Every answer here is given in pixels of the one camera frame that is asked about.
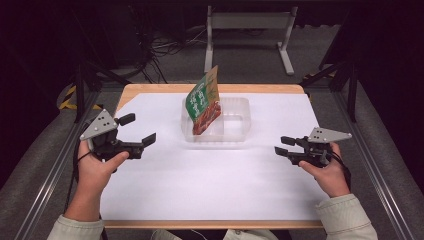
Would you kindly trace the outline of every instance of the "sleeve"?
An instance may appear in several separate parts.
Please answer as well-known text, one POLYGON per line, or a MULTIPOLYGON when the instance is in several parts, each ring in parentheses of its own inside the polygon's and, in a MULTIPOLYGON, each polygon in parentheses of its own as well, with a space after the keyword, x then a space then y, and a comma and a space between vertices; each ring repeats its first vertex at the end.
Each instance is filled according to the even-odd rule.
POLYGON ((377 239, 365 210, 353 194, 331 198, 316 206, 327 240, 377 239))
POLYGON ((99 240, 103 231, 103 221, 78 222, 59 216, 48 240, 99 240))

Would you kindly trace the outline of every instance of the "wrist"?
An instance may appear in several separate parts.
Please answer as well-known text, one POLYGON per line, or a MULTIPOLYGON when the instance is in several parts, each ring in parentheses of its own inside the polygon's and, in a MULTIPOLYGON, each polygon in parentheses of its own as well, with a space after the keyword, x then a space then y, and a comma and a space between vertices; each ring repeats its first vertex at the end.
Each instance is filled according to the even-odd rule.
POLYGON ((95 222, 99 220, 101 193, 83 191, 77 188, 74 198, 64 217, 80 222, 95 222))

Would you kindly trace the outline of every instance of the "food package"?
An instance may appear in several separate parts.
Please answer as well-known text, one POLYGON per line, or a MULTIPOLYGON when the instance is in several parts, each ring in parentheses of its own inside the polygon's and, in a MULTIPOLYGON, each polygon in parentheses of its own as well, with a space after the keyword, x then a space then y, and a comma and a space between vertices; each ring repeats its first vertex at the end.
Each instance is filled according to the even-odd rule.
POLYGON ((193 120, 193 135, 201 135, 221 115, 217 80, 218 66, 212 68, 188 94, 185 106, 193 120))

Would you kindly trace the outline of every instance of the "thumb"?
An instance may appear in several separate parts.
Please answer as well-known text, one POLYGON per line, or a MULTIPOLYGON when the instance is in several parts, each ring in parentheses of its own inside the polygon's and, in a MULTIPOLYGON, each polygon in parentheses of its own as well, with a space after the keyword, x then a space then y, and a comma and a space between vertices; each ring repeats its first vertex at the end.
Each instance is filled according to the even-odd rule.
POLYGON ((121 152, 115 155, 115 157, 109 159, 109 161, 106 162, 106 165, 108 166, 108 169, 110 172, 115 171, 127 158, 130 156, 128 152, 121 152))
POLYGON ((309 174, 311 174, 314 177, 317 177, 319 174, 319 168, 315 167, 314 165, 306 162, 306 161, 300 161, 299 162, 299 167, 303 168, 303 170, 305 170, 306 172, 308 172, 309 174))

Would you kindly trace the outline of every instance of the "gray gripper bracket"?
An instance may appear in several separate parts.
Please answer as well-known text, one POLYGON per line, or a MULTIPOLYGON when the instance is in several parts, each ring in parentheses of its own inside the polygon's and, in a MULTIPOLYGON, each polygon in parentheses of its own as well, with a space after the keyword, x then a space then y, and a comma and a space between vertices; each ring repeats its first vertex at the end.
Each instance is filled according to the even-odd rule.
POLYGON ((308 141, 313 143, 329 143, 352 138, 352 134, 337 132, 325 128, 316 127, 309 135, 308 141))
POLYGON ((80 136, 80 140, 90 139, 118 128, 118 124, 106 109, 94 119, 90 126, 80 136))

